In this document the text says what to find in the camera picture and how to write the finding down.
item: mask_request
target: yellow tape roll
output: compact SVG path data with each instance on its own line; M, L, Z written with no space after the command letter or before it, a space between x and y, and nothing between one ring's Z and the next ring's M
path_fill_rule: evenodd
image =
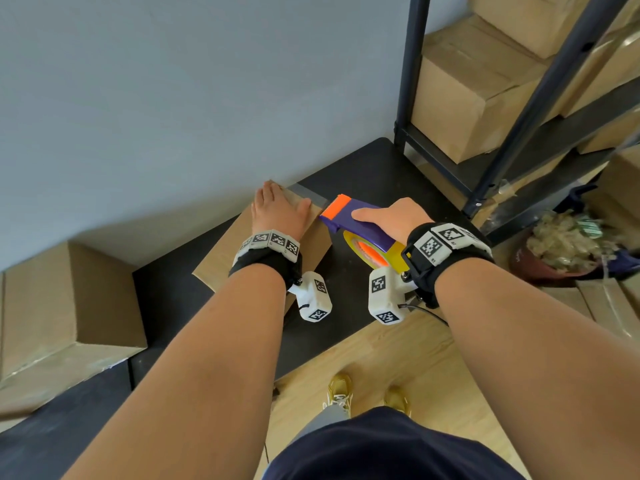
M349 231L344 231L343 234L344 240L347 241L353 252L373 269L391 266L398 274L409 271L409 266L402 259L401 252L404 249L404 244L401 242L394 243L387 252L383 252L375 244L361 238L359 235Z

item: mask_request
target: cable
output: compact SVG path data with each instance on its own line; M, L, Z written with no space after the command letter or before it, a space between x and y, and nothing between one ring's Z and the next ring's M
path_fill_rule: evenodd
M428 313L429 315L431 315L434 318L437 318L438 320L440 320L442 323L444 323L444 325L449 326L449 324L444 321L442 318L440 318L439 316L437 316L435 313L433 313L430 310L427 310L426 308L423 308L421 306L416 306L416 305L398 305L398 308L409 308L410 310L420 310L421 312L425 312Z

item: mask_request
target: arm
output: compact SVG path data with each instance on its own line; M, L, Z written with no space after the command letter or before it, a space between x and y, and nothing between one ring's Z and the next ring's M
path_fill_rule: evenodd
M400 242L432 221L410 199L394 206L353 217ZM460 354L533 478L640 477L640 354L632 344L484 260L455 263L435 290Z
M310 202L293 209L265 184L253 231L300 240ZM64 477L251 479L267 434L285 284L272 268L234 273L166 348Z

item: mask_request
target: wooden floor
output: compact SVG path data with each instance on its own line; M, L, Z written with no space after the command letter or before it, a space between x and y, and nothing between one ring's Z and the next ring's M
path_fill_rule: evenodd
M516 241L494 250L498 263L506 263ZM413 420L478 440L528 477L462 361L450 330L421 312L396 326L373 322L279 380L281 395L273 405L266 440L269 458L276 457L322 411L327 384L339 371L346 371L353 380L352 415L380 406L386 387L401 385L412 402ZM265 460L256 478L266 468Z

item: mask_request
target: shoe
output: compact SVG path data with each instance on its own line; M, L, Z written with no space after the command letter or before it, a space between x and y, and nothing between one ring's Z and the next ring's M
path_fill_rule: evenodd
M406 398L404 389L400 386L389 386L385 392L385 406L400 411L411 418L411 403Z
M344 408L351 417L351 399L353 398L353 384L351 378L340 372L332 377L329 382L327 402L323 403L323 409L328 408L332 404L338 404Z

